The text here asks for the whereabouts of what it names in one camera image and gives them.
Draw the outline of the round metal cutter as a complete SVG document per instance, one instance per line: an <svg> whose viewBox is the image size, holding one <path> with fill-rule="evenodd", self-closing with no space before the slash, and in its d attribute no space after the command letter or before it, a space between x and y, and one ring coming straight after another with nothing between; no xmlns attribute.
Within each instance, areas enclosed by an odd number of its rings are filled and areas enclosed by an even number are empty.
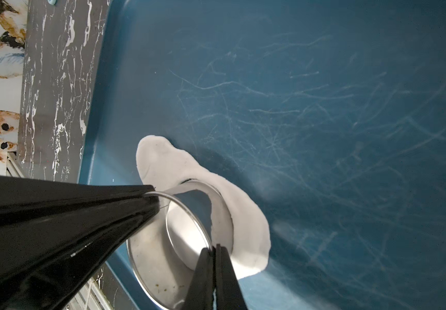
<svg viewBox="0 0 446 310"><path fill-rule="evenodd" d="M159 212L126 244L133 272L161 309L180 309L201 251L220 244L233 249L233 222L222 194L200 180L152 191Z"/></svg>

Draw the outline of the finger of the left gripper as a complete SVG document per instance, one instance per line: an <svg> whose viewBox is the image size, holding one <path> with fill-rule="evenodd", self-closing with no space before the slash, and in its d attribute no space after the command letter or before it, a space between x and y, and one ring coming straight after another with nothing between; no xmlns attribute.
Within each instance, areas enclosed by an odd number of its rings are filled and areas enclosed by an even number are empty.
<svg viewBox="0 0 446 310"><path fill-rule="evenodd" d="M0 176L0 309L62 309L160 210L152 186Z"/></svg>

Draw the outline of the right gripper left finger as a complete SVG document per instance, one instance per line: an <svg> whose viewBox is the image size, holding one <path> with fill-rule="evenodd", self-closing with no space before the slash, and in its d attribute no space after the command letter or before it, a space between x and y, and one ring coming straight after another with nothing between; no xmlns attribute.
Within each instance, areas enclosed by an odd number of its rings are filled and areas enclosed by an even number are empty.
<svg viewBox="0 0 446 310"><path fill-rule="evenodd" d="M182 310L212 310L214 290L213 252L204 248L199 255Z"/></svg>

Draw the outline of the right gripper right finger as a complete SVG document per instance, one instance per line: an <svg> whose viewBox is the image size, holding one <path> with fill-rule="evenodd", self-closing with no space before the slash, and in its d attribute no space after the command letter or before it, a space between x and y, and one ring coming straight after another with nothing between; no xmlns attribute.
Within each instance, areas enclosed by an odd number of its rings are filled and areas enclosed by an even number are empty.
<svg viewBox="0 0 446 310"><path fill-rule="evenodd" d="M228 250L217 244L214 259L216 309L247 310Z"/></svg>

